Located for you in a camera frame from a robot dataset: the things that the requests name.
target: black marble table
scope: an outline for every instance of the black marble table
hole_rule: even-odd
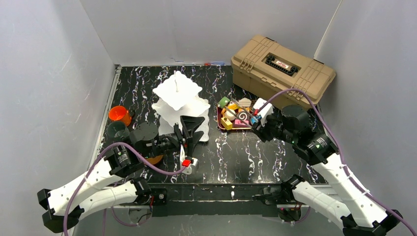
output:
[[[291,145],[280,140],[263,143],[247,131],[227,133],[217,129],[216,104],[223,96],[256,99],[253,94],[233,84],[231,66],[123,67],[112,107],[123,105],[136,111],[129,129],[144,121],[159,123],[158,115],[151,108],[151,104],[159,98],[152,93],[152,89],[176,70],[201,86],[203,90],[199,96],[208,99],[211,105],[208,113],[209,141],[206,145],[198,145],[194,151],[194,157],[200,161],[198,172],[195,175],[169,177],[145,168],[137,175],[144,177],[148,183],[265,184],[278,183],[298,174],[309,183],[325,183],[323,177],[295,155]],[[317,119],[310,116],[312,126],[321,129]],[[102,147],[110,143],[104,133]],[[158,167],[166,171],[178,170],[179,155],[164,156]]]

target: toolbox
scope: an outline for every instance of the toolbox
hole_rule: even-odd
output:
[[[277,92],[289,88],[304,91],[317,104],[336,76],[323,63],[289,50],[260,35],[254,36],[232,57],[233,83],[254,95],[268,100]],[[311,108],[299,92],[290,91],[272,104],[282,109],[299,104]]]

